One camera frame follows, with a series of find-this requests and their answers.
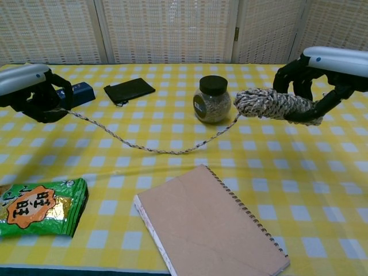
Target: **yellow checkered tablecloth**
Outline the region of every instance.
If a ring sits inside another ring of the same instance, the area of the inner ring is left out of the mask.
[[[72,83],[87,82],[96,100],[74,110],[137,144],[192,147],[223,129],[193,114],[204,75],[228,80],[232,97],[247,87],[270,87],[279,66],[147,64],[51,66]],[[156,92],[114,106],[103,87],[142,77]],[[325,78],[315,98],[330,91]],[[88,122],[67,116],[39,124],[0,110],[0,183],[84,177],[90,198],[73,239],[28,236],[0,241],[1,266],[101,267],[167,271],[132,205],[133,196],[203,163],[241,198],[291,258],[284,275],[368,273],[368,98],[354,95],[321,126],[244,118],[226,134],[188,155],[128,148]]]

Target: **spiral binding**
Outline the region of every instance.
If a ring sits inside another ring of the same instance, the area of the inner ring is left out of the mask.
[[[260,228],[260,230],[264,233],[264,235],[266,237],[269,238],[269,240],[271,242],[274,243],[274,245],[278,248],[278,250],[280,252],[283,252],[283,249],[279,247],[279,244],[278,243],[275,243],[274,241],[274,238],[271,236],[270,233],[267,232],[267,229],[263,227],[263,225],[261,223],[259,223],[259,220],[257,220],[255,218],[255,216],[251,213],[251,211],[249,211],[249,209],[242,203],[242,201],[240,199],[238,199],[238,197],[233,193],[231,192],[231,190],[228,188],[228,186],[225,185],[225,183],[208,167],[206,166],[206,168],[210,171],[210,173],[216,178],[216,180],[222,185],[222,187],[225,189],[225,191],[227,191],[229,193],[229,195],[234,198],[235,202],[244,210],[246,211],[246,214],[249,215],[249,218],[251,218],[253,220],[253,222],[255,224],[257,224],[258,228]]]

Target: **black pouch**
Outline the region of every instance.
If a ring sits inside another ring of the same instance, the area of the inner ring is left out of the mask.
[[[156,91],[156,89],[142,78],[132,79],[114,86],[107,85],[103,89],[117,106],[123,106],[130,99],[135,99]]]

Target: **braided rope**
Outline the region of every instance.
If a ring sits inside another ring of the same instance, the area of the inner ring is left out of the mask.
[[[291,95],[277,93],[274,89],[253,88],[241,91],[236,95],[234,105],[239,113],[245,117],[267,117],[284,120],[285,116],[293,112],[311,110],[317,102]],[[315,120],[294,124],[320,125],[322,117]]]
[[[197,148],[202,147],[203,145],[207,144],[208,142],[212,141],[213,139],[219,137],[220,135],[224,134],[230,128],[232,128],[236,122],[238,121],[241,115],[245,117],[268,117],[273,118],[276,120],[284,120],[284,116],[290,114],[292,112],[305,112],[315,105],[315,102],[310,101],[308,99],[304,99],[298,96],[290,95],[290,94],[279,94],[273,89],[249,89],[240,91],[234,100],[234,105],[239,111],[239,113],[235,116],[234,120],[229,124],[224,130],[217,132],[211,138],[196,144],[195,146],[180,150],[180,151],[166,151],[162,149],[153,149],[147,148],[143,145],[136,145],[128,142],[127,140],[121,138],[119,135],[112,132],[103,124],[89,119],[86,116],[83,116],[77,112],[71,110],[64,110],[71,115],[74,115],[77,118],[90,122],[100,128],[102,128],[105,132],[112,135],[120,142],[126,144],[131,148],[137,148],[139,150],[145,150],[149,152],[156,152],[158,154],[172,154],[172,155],[180,155],[180,154],[188,154],[191,151],[196,150]],[[318,118],[316,120],[303,123],[305,125],[320,125],[323,118]]]

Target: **snack bag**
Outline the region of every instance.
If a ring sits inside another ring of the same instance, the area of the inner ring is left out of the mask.
[[[27,234],[73,237],[87,199],[87,183],[82,178],[1,186],[0,237]]]

